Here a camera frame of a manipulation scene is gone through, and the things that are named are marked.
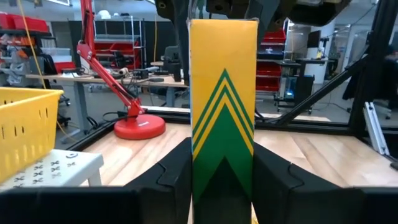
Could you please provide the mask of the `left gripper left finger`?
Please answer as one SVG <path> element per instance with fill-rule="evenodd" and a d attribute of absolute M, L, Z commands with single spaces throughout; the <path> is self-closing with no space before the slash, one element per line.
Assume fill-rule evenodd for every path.
<path fill-rule="evenodd" d="M 0 224 L 187 224 L 191 139 L 122 187 L 15 188 L 0 193 Z"/>

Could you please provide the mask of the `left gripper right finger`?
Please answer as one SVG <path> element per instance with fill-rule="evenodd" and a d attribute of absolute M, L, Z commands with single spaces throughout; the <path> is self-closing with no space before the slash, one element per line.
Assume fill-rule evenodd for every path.
<path fill-rule="evenodd" d="M 340 187 L 255 144 L 259 224 L 398 224 L 398 187 Z"/>

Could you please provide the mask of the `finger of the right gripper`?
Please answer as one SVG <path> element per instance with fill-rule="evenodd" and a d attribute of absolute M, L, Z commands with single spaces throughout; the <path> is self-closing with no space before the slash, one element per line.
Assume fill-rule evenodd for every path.
<path fill-rule="evenodd" d="M 260 45 L 267 32 L 275 32 L 280 28 L 279 20 L 274 18 L 273 12 L 263 12 L 259 18 L 257 44 Z"/>
<path fill-rule="evenodd" d="M 183 82 L 184 85 L 189 86 L 189 44 L 186 12 L 174 12 L 174 28 L 176 38 L 178 39 L 178 54 L 180 57 L 181 68 L 183 70 Z"/>

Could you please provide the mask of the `yellow green crayon box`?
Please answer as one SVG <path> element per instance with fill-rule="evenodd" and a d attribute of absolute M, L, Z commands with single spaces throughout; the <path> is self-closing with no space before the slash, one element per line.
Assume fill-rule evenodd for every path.
<path fill-rule="evenodd" d="M 189 24 L 193 224 L 251 224 L 257 27 Z"/>

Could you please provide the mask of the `yellow plastic basket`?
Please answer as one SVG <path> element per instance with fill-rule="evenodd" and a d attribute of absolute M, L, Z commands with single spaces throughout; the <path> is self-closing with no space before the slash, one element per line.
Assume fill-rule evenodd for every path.
<path fill-rule="evenodd" d="M 0 87 L 0 183 L 55 148 L 62 90 Z"/>

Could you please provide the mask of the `red storage rack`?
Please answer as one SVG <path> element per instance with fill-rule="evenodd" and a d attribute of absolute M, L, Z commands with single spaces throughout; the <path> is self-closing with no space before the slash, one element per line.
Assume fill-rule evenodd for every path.
<path fill-rule="evenodd" d="M 267 32 L 257 50 L 256 90 L 277 92 L 282 74 L 286 34 L 283 28 Z"/>

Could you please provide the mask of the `white perforated metal shelf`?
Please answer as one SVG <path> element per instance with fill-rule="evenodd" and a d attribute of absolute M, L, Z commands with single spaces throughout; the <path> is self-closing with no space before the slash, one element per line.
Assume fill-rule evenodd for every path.
<path fill-rule="evenodd" d="M 0 184 L 0 192 L 18 187 L 100 186 L 101 154 L 54 149 Z"/>

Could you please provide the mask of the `wooden workbench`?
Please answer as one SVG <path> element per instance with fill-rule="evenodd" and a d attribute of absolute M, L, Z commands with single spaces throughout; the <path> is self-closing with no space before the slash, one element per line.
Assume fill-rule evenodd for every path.
<path fill-rule="evenodd" d="M 87 112 L 87 107 L 86 107 L 86 98 L 85 98 L 85 89 L 84 89 L 84 84 L 85 83 L 94 83 L 94 84 L 105 84 L 105 81 L 100 78 L 94 78 L 93 76 L 90 75 L 83 75 L 82 77 L 73 77 L 73 76 L 63 76 L 63 75 L 34 75 L 34 74 L 27 74 L 25 76 L 26 78 L 31 78 L 31 79 L 39 79 L 41 81 L 51 81 L 51 80 L 56 80 L 56 81 L 65 81 L 65 82 L 72 82 L 74 91 L 75 91 L 75 103 L 76 103 L 76 111 L 77 111 L 77 118 L 78 118 L 78 125 L 76 127 L 76 130 L 70 133 L 71 136 L 74 136 L 76 134 L 83 134 L 87 135 L 90 131 L 92 131 L 92 128 L 87 120 L 88 117 L 88 112 Z M 145 86 L 145 87 L 162 87 L 165 88 L 167 87 L 166 91 L 166 101 L 165 105 L 166 107 L 174 107 L 175 106 L 175 100 L 177 99 L 175 95 L 175 91 L 177 88 L 187 88 L 183 84 L 183 82 L 174 82 L 174 79 L 171 76 L 163 77 L 162 82 L 150 82 L 150 79 L 158 78 L 158 76 L 150 76 L 149 79 L 145 80 L 139 80 L 139 81 L 132 81 L 132 79 L 125 78 L 125 83 L 129 84 L 131 82 L 134 86 Z"/>

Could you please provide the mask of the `red storage crate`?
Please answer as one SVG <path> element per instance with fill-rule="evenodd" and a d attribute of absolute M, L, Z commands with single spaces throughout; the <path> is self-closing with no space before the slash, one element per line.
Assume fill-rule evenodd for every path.
<path fill-rule="evenodd" d="M 3 29 L 25 30 L 25 25 L 29 31 L 45 32 L 49 31 L 46 22 L 42 19 L 33 17 L 23 18 L 17 14 L 8 14 L 0 12 L 0 27 Z"/>

